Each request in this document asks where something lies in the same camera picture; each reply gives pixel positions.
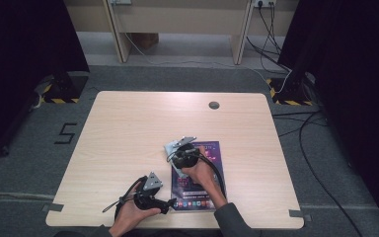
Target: grey carpet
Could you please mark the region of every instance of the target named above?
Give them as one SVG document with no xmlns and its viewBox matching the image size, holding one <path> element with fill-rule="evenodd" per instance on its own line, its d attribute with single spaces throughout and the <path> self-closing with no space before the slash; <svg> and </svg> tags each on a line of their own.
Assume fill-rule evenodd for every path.
<svg viewBox="0 0 379 237">
<path fill-rule="evenodd" d="M 279 106 L 272 103 L 265 82 L 245 69 L 107 67 L 91 66 L 88 83 L 78 104 L 43 104 L 24 120 L 10 145 L 10 154 L 0 158 L 0 236 L 53 236 L 59 230 L 76 230 L 89 235 L 93 228 L 54 228 L 45 225 L 46 213 L 69 163 L 75 144 L 99 91 L 194 91 L 264 93 L 276 114 L 316 111 L 313 107 Z M 305 119 L 307 115 L 285 118 Z M 303 131 L 303 146 L 318 177 L 344 206 L 364 236 L 379 236 L 379 210 L 331 132 L 324 115 L 318 124 Z M 59 136 L 75 133 L 70 144 Z M 298 129 L 301 121 L 274 120 L 278 134 Z M 300 230 L 262 230 L 262 236 L 357 236 L 345 216 L 323 191 L 302 156 L 298 130 L 280 137 L 298 200 L 311 218 Z M 207 232 L 198 231 L 202 236 Z"/>
</svg>

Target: electrical socket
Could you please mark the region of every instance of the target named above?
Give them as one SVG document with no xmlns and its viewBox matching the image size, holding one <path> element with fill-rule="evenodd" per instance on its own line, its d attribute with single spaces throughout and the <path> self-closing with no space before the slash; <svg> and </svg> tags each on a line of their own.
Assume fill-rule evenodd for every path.
<svg viewBox="0 0 379 237">
<path fill-rule="evenodd" d="M 276 4 L 276 0 L 262 0 L 263 1 L 263 8 L 269 8 L 270 5 L 269 3 L 273 3 L 273 6 L 275 6 Z M 255 0 L 255 5 L 254 7 L 258 7 L 258 3 L 260 2 L 260 0 Z"/>
</svg>

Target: hand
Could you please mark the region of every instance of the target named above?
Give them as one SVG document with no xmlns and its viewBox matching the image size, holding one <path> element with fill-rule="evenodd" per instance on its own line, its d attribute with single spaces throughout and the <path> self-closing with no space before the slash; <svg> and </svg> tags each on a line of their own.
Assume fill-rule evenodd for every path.
<svg viewBox="0 0 379 237">
<path fill-rule="evenodd" d="M 134 186 L 132 193 L 136 192 L 136 188 L 140 183 Z M 159 214 L 161 209 L 151 208 L 147 210 L 139 209 L 133 200 L 128 200 L 121 207 L 118 216 L 115 219 L 113 227 L 110 229 L 110 233 L 113 237 L 119 237 L 126 232 L 134 229 L 143 219 Z"/>
<path fill-rule="evenodd" d="M 205 148 L 203 146 L 198 148 L 199 152 L 205 157 Z M 194 166 L 181 170 L 184 174 L 189 175 L 195 183 L 202 185 L 213 201 L 216 209 L 227 204 L 226 197 L 224 197 L 220 187 L 214 181 L 214 172 L 207 163 L 198 159 L 198 162 Z"/>
</svg>

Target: power strip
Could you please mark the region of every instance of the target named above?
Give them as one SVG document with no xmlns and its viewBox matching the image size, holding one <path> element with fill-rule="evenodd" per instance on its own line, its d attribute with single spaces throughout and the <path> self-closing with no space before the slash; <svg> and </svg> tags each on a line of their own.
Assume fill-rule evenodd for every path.
<svg viewBox="0 0 379 237">
<path fill-rule="evenodd" d="M 276 0 L 255 0 L 254 7 L 258 7 L 258 3 L 260 1 L 263 1 L 263 8 L 270 8 L 270 4 L 269 3 L 273 3 L 273 6 L 275 6 L 275 4 L 276 4 Z"/>
</svg>

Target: book cover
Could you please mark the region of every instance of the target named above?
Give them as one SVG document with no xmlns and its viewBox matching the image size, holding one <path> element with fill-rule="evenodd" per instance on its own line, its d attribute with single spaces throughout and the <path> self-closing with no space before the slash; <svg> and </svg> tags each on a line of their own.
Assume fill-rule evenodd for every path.
<svg viewBox="0 0 379 237">
<path fill-rule="evenodd" d="M 195 147 L 205 147 L 205 156 L 214 164 L 214 166 L 220 172 L 220 175 L 223 179 L 223 184 L 225 184 L 219 142 L 198 141 L 192 142 L 191 144 Z M 180 178 L 180 176 L 173 167 L 171 197 L 177 199 L 174 205 L 174 210 L 176 211 L 215 210 L 214 204 L 211 201 L 205 189 L 201 185 L 195 184 L 190 177 Z"/>
</svg>

